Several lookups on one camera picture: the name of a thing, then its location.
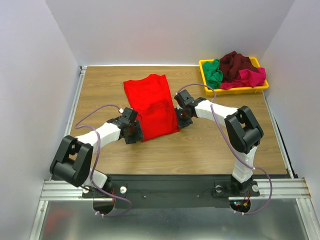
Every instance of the wooden tabletop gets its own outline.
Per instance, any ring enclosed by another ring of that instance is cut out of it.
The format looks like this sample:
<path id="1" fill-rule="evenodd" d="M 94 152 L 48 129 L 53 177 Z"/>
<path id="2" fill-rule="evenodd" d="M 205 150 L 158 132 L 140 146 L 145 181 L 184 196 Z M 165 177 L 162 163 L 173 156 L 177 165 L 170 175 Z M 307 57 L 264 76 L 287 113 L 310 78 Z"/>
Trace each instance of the wooden tabletop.
<path id="1" fill-rule="evenodd" d="M 72 126 L 102 105 L 129 107 L 123 82 L 140 80 L 149 74 L 166 75 L 174 105 L 173 97 L 178 89 L 202 81 L 197 66 L 90 66 Z M 187 90 L 194 98 L 207 97 L 201 86 L 190 86 Z M 287 173 L 262 93 L 222 95 L 215 103 L 235 108 L 250 107 L 264 131 L 254 165 L 265 168 L 270 174 Z M 98 128 L 117 116 L 116 108 L 106 107 L 83 123 Z M 126 145 L 124 139 L 108 144 L 101 150 L 97 169 L 106 174 L 231 174 L 235 157 L 216 123 L 201 118 L 192 120 L 192 125 L 174 134 L 136 144 Z M 72 128 L 71 135 L 79 136 L 89 131 Z"/>

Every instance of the dark red cloth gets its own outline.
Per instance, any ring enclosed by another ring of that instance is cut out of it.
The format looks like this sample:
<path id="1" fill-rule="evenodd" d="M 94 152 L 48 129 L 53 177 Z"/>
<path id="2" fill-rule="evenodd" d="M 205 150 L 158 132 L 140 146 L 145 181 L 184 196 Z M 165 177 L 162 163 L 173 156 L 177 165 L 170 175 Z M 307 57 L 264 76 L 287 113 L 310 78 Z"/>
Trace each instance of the dark red cloth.
<path id="1" fill-rule="evenodd" d="M 263 67 L 257 68 L 258 72 L 249 69 L 239 71 L 238 77 L 233 82 L 223 82 L 221 89 L 263 86 L 266 80 L 266 70 Z"/>
<path id="2" fill-rule="evenodd" d="M 230 52 L 220 58 L 219 69 L 223 73 L 223 81 L 227 83 L 231 83 L 238 77 L 239 70 L 249 69 L 253 72 L 258 72 L 258 69 L 252 65 L 249 57 L 243 56 L 236 51 Z"/>
<path id="3" fill-rule="evenodd" d="M 125 81 L 124 91 L 131 108 L 142 116 L 144 142 L 179 132 L 166 75 L 151 74 L 142 80 Z"/>

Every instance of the pink cloth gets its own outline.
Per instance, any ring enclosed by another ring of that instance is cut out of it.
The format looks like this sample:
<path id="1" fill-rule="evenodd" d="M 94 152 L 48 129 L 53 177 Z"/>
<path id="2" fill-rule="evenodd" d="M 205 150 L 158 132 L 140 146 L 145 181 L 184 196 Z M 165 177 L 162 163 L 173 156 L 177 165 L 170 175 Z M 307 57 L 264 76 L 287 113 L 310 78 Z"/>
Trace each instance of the pink cloth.
<path id="1" fill-rule="evenodd" d="M 256 87 L 263 86 L 266 80 L 266 70 L 258 67 L 258 72 L 249 69 L 239 70 L 238 77 L 232 82 L 223 82 L 221 89 L 228 90 L 231 88 Z"/>

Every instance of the yellow tray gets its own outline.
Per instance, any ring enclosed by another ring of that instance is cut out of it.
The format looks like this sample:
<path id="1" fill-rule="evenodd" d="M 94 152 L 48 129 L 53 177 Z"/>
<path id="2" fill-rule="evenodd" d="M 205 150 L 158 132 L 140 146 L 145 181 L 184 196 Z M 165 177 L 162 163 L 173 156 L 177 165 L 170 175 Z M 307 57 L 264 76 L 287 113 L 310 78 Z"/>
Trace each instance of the yellow tray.
<path id="1" fill-rule="evenodd" d="M 255 58 L 254 56 L 250 56 L 249 57 L 251 60 L 251 63 L 254 67 L 256 68 L 260 68 L 260 64 L 258 62 L 258 59 Z M 199 61 L 199 67 L 200 67 L 200 71 L 201 71 L 201 76 L 202 76 L 202 80 L 203 80 L 203 84 L 207 84 L 206 82 L 206 78 L 205 78 L 205 74 L 204 74 L 204 69 L 202 67 L 202 65 L 205 62 L 213 62 L 214 59 L 205 59 L 205 60 L 200 60 Z M 245 87 L 234 87 L 234 88 L 230 88 L 228 90 L 224 90 L 224 89 L 215 89 L 215 92 L 217 95 L 223 95 L 223 94 L 247 94 L 247 93 L 259 93 L 259 92 L 263 92 L 263 90 L 267 89 L 269 87 L 269 83 L 267 81 L 267 79 L 264 81 L 263 86 L 255 86 L 255 87 L 250 87 L 250 86 L 245 86 Z M 205 95 L 207 96 L 213 96 L 214 93 L 207 87 L 204 87 L 205 90 Z"/>

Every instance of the gray wall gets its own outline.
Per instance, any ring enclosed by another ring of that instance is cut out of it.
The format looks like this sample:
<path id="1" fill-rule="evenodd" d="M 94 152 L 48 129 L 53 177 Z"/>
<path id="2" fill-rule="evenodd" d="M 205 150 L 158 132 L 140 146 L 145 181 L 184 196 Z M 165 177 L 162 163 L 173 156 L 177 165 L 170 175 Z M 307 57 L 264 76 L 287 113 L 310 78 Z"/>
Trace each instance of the gray wall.
<path id="1" fill-rule="evenodd" d="M 266 92 L 299 177 L 320 217 L 320 2 L 296 0 L 262 58 Z"/>
<path id="2" fill-rule="evenodd" d="M 44 0 L 0 7 L 0 239 L 29 239 L 79 67 Z"/>
<path id="3" fill-rule="evenodd" d="M 294 0 L 46 0 L 81 65 L 261 58 Z"/>

